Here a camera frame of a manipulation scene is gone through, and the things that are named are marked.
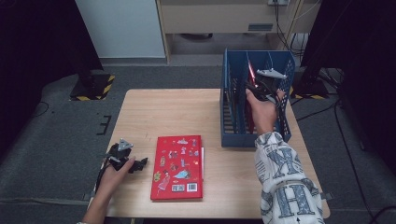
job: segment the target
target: black device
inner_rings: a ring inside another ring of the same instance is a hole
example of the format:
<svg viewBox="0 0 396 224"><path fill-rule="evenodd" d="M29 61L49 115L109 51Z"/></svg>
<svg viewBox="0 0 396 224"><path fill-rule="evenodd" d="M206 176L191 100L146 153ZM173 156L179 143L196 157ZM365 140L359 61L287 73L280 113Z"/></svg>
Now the black device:
<svg viewBox="0 0 396 224"><path fill-rule="evenodd" d="M132 151L129 147L122 150L119 150L119 148L120 145L116 143L107 153L110 164L113 165L114 169L117 171L129 160L128 156ZM143 167L148 163L148 160L149 158L145 158L141 161L134 161L134 165L129 169L129 173L133 174L134 171L142 171Z"/></svg>
<svg viewBox="0 0 396 224"><path fill-rule="evenodd" d="M277 85L276 80L278 78L284 79L286 76L281 75L276 70L257 70L256 75L253 71L250 71L250 77L246 82L246 88L251 90L256 98L260 101L271 101L279 107L280 99L277 98Z"/></svg>

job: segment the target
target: wooden table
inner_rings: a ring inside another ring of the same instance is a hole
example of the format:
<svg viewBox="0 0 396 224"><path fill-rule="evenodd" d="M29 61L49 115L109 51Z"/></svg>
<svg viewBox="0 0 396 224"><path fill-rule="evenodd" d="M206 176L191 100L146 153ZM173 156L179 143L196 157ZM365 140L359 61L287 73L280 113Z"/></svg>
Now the wooden table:
<svg viewBox="0 0 396 224"><path fill-rule="evenodd" d="M220 89L130 90L126 93L108 148L124 138L131 156L148 157L143 171L128 175L108 207L109 217L258 218L262 186L256 176L254 148L220 145ZM289 143L299 153L306 175L319 187L290 105ZM157 137L200 134L205 148L204 198L200 202L150 200ZM324 217L330 215L323 201Z"/></svg>

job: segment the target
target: black tripod base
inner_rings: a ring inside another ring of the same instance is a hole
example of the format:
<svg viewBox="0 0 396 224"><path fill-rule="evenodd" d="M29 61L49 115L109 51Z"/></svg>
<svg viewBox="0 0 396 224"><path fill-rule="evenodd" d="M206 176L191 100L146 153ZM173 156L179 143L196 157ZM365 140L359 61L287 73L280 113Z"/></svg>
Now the black tripod base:
<svg viewBox="0 0 396 224"><path fill-rule="evenodd" d="M290 94L291 98L328 98L329 92L323 81L316 80L309 87L297 85Z"/></svg>
<svg viewBox="0 0 396 224"><path fill-rule="evenodd" d="M92 75L89 85L84 85L81 79L78 79L76 86L70 93L71 100L102 100L112 84L114 76L110 74Z"/></svg>

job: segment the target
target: letter print sleeve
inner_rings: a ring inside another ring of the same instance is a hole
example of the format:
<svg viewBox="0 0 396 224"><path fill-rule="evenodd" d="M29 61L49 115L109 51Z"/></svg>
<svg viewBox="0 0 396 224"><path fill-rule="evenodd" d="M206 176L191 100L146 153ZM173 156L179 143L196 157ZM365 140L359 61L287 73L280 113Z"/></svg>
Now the letter print sleeve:
<svg viewBox="0 0 396 224"><path fill-rule="evenodd" d="M255 142L257 177L262 183L261 211L265 224L324 223L315 184L306 178L294 149L279 133L265 133Z"/></svg>

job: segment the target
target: yellow black hazard stripe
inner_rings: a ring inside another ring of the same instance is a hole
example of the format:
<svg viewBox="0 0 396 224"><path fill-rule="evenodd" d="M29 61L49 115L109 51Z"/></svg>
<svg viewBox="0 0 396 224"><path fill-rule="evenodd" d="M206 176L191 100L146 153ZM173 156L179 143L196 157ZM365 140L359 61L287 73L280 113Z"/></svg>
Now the yellow black hazard stripe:
<svg viewBox="0 0 396 224"><path fill-rule="evenodd" d="M296 94L294 92L293 87L290 87L290 98L291 99L317 99L317 100L322 100L322 99L327 99L329 98L328 94Z"/></svg>
<svg viewBox="0 0 396 224"><path fill-rule="evenodd" d="M71 98L70 100L72 101L90 101L90 100L104 100L107 97L108 92L110 91L111 85L113 84L115 76L110 76L108 78L107 84L105 88L103 89L103 93L101 95L97 96L76 96Z"/></svg>

